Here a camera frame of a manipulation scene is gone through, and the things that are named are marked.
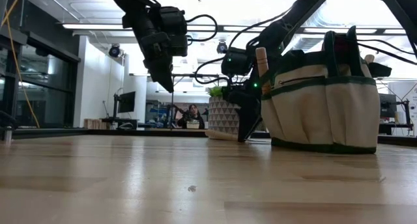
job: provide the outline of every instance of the woman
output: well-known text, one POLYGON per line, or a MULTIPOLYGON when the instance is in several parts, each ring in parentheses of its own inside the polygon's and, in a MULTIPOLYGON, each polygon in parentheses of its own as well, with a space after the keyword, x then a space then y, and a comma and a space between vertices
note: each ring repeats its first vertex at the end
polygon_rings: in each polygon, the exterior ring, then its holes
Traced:
POLYGON ((178 126, 182 126, 183 129, 187 129, 187 121, 188 120, 198 120, 199 121, 199 129, 204 130, 205 124, 204 120, 198 112, 198 108, 195 104, 192 104, 188 107, 188 111, 182 115, 182 118, 178 120, 178 126))

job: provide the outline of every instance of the zipper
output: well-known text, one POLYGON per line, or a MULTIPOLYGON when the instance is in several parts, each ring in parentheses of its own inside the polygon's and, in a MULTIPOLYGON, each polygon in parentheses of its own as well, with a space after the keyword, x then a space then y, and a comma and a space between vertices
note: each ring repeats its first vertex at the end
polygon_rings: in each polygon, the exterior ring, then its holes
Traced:
POLYGON ((326 78, 326 76, 321 75, 321 76, 313 76, 313 77, 300 77, 300 78, 290 79, 290 80, 287 80, 287 81, 280 80, 278 82, 278 85, 283 86, 283 85, 288 84, 288 83, 293 82, 293 81, 303 81, 303 80, 319 79, 319 78, 326 78))

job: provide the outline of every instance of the wooden tabletop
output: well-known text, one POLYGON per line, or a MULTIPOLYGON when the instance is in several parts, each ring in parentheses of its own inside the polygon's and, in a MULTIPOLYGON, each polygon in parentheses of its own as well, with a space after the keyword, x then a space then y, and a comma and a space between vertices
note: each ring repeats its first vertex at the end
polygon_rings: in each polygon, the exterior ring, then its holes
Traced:
POLYGON ((417 151, 83 135, 0 146, 0 223, 417 223, 417 151))

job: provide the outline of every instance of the white planter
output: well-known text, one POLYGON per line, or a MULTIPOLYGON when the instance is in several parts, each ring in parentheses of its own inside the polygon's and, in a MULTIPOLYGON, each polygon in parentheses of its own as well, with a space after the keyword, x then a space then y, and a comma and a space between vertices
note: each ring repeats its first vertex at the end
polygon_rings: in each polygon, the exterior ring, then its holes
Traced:
POLYGON ((239 115, 236 109, 240 107, 226 102, 222 97, 211 97, 208 107, 207 136, 211 139, 237 139, 239 115))

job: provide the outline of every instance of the computer monitor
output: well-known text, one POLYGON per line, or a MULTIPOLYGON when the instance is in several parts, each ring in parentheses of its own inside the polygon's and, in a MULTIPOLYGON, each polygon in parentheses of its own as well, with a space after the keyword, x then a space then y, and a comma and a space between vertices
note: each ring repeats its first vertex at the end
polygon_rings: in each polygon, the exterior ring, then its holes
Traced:
POLYGON ((394 94, 379 94, 379 101, 381 103, 381 117, 395 118, 397 111, 397 98, 394 94))
POLYGON ((128 113, 135 111, 136 92, 129 92, 119 96, 118 113, 128 113))

